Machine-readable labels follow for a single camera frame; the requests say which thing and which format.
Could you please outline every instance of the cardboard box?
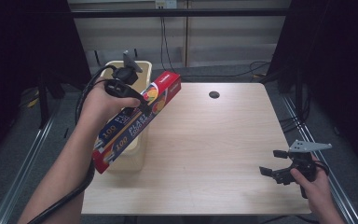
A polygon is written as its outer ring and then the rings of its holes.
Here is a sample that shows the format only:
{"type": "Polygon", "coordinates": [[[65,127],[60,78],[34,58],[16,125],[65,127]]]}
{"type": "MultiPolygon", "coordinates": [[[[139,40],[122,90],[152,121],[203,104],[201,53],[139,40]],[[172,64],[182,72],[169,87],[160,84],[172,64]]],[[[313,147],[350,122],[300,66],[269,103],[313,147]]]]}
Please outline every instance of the cardboard box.
{"type": "Polygon", "coordinates": [[[164,72],[141,93],[152,108],[150,116],[136,109],[130,116],[122,112],[118,113],[105,125],[98,135],[92,153],[95,168],[100,174],[114,162],[180,89],[180,76],[172,72],[164,72]]]}

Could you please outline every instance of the person's right hand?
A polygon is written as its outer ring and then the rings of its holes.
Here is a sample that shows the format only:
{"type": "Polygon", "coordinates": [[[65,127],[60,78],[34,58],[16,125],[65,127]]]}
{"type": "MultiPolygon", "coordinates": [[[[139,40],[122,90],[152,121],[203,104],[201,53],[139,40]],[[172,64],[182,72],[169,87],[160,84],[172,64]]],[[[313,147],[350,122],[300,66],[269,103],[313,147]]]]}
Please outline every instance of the person's right hand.
{"type": "Polygon", "coordinates": [[[308,197],[310,211],[320,219],[321,223],[343,223],[333,204],[330,184],[322,168],[317,167],[313,182],[309,182],[296,168],[290,170],[290,174],[297,184],[304,188],[308,197]]]}

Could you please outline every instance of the white container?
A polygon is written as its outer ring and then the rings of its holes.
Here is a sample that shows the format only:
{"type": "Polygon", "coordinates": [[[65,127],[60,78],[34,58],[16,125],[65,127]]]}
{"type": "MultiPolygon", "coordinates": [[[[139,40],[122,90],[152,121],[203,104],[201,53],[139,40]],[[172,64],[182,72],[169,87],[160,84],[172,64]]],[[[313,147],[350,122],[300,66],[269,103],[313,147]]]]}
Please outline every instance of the white container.
{"type": "MultiPolygon", "coordinates": [[[[150,84],[150,75],[152,64],[146,61],[136,61],[142,68],[142,73],[138,74],[138,80],[131,86],[138,92],[146,89],[150,84]]],[[[123,61],[112,61],[106,65],[114,65],[115,67],[123,67],[123,61]]],[[[112,78],[111,69],[106,69],[101,76],[112,78]]],[[[124,151],[113,161],[113,163],[106,169],[106,171],[139,171],[142,170],[145,161],[145,150],[147,144],[148,126],[124,149],[124,151]]]]}

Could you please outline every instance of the wooden table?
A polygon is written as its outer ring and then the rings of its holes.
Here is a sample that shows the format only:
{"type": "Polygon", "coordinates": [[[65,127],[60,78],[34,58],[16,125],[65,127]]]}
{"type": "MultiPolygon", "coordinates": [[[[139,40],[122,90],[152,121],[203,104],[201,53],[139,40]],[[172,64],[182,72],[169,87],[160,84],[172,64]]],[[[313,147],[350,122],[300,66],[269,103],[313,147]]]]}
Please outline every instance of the wooden table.
{"type": "Polygon", "coordinates": [[[83,214],[307,214],[300,188],[277,185],[259,166],[286,168],[288,145],[263,85],[182,83],[152,121],[140,172],[96,174],[83,214]],[[213,99],[210,91],[218,91],[213,99]]]}

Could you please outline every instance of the hand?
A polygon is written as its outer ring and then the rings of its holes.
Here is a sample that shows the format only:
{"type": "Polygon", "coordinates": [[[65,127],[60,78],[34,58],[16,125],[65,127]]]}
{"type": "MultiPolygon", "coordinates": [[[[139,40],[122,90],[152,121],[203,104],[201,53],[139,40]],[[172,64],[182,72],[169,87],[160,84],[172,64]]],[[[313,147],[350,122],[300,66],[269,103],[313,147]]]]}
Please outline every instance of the hand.
{"type": "Polygon", "coordinates": [[[97,125],[100,129],[123,107],[137,107],[141,103],[135,98],[117,98],[106,93],[104,77],[99,77],[92,91],[87,96],[79,122],[86,121],[89,125],[97,125]]]}
{"type": "Polygon", "coordinates": [[[320,219],[321,223],[343,223],[333,204],[330,184],[322,168],[316,168],[316,176],[313,182],[309,182],[296,168],[290,170],[290,174],[297,184],[304,188],[308,197],[310,211],[320,219]]]}

